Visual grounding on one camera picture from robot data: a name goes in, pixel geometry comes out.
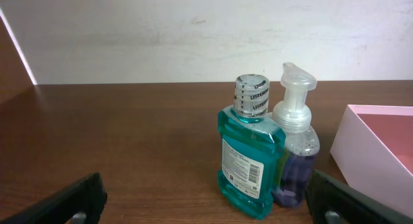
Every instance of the white wall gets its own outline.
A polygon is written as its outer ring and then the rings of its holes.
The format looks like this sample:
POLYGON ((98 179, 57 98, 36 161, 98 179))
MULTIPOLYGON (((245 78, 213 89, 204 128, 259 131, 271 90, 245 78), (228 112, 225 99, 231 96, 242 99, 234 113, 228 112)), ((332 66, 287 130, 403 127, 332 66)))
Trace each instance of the white wall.
POLYGON ((413 79, 413 0, 0 0, 39 84, 413 79))

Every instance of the bottle cap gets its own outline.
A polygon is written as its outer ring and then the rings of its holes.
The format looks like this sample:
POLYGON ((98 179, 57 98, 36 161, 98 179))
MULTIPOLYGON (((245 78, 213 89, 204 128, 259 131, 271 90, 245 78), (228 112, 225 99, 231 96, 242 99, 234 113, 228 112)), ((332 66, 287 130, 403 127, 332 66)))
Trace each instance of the bottle cap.
POLYGON ((235 81, 234 110, 242 117, 261 117, 268 111, 270 81, 261 75, 247 74, 235 81))
POLYGON ((305 99, 307 91, 316 88, 317 79, 293 63, 284 63, 283 69, 281 85, 286 88, 284 101, 274 107, 272 119, 284 132, 304 132, 311 122, 311 111, 305 105, 305 99))

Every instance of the foaming soap bottle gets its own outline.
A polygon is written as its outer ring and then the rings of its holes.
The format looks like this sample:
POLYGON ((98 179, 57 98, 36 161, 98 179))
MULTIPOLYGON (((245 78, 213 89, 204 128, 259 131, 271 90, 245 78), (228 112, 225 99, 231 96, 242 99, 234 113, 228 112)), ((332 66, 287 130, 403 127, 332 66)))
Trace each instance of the foaming soap bottle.
POLYGON ((285 134, 266 116, 270 81, 264 76, 239 76, 234 104, 218 114, 222 137, 221 192, 235 207, 256 219, 272 209, 271 195, 285 134))
POLYGON ((317 80, 293 63, 284 63, 283 69, 284 101, 274 107, 272 119, 286 135, 285 153, 277 164, 282 173, 275 179, 272 195, 278 205, 296 207, 304 198, 320 148, 317 134, 310 126, 311 111, 305 105, 307 91, 316 88, 317 80))

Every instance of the bottle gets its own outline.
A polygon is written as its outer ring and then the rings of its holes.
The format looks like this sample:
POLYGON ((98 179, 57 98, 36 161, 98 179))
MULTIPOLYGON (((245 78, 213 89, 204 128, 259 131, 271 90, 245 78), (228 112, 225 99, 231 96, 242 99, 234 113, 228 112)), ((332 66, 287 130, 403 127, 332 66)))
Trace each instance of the bottle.
POLYGON ((282 207, 296 207, 304 198, 312 166, 320 149, 316 132, 310 126, 311 111, 305 105, 307 91, 316 88, 317 80, 293 63, 283 64, 281 85, 284 101, 273 109, 272 119, 284 130, 285 153, 278 162, 278 174, 272 195, 282 207))
POLYGON ((256 219, 272 209, 271 188, 285 134, 266 116, 270 81, 264 76, 239 76, 234 104, 218 114, 222 137, 221 192, 235 207, 256 219))

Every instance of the hand soap bottle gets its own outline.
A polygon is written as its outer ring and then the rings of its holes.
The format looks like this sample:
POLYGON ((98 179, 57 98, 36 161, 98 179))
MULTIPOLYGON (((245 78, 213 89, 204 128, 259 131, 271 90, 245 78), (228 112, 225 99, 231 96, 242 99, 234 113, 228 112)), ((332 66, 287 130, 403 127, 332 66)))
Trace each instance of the hand soap bottle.
POLYGON ((260 75, 236 79, 234 104, 218 114, 222 137, 221 192, 235 207, 256 219, 272 209, 271 188, 285 134, 266 116, 270 81, 260 75))
POLYGON ((274 183, 274 202, 282 207, 296 207, 304 198, 312 166, 320 148, 316 132, 310 126, 311 111, 305 105, 307 91, 316 88, 317 80, 293 63, 284 63, 281 85, 284 101, 272 111, 272 119, 284 130, 285 153, 277 168, 282 170, 274 183))

